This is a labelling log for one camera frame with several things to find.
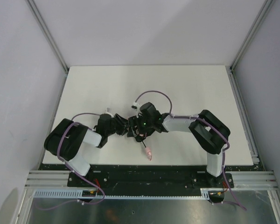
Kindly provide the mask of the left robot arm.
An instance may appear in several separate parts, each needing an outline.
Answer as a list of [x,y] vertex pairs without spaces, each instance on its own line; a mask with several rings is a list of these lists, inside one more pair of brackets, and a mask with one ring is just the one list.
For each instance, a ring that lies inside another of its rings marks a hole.
[[109,136],[113,134],[122,136],[127,131],[128,120],[118,114],[99,115],[98,123],[94,128],[70,119],[63,119],[46,138],[44,148],[69,166],[71,171],[86,176],[91,166],[82,156],[81,145],[85,143],[102,148]]

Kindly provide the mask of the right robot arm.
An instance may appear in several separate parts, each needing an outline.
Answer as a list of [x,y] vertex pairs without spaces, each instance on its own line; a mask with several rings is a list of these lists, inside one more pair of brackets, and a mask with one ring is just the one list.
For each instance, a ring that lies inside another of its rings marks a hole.
[[137,142],[141,142],[154,132],[191,133],[207,153],[207,182],[212,187],[223,182],[224,153],[230,148],[228,138],[231,132],[213,113],[202,110],[191,116],[161,114],[150,102],[143,105],[134,102],[132,108],[136,110],[136,115],[128,119],[128,137],[134,137]]

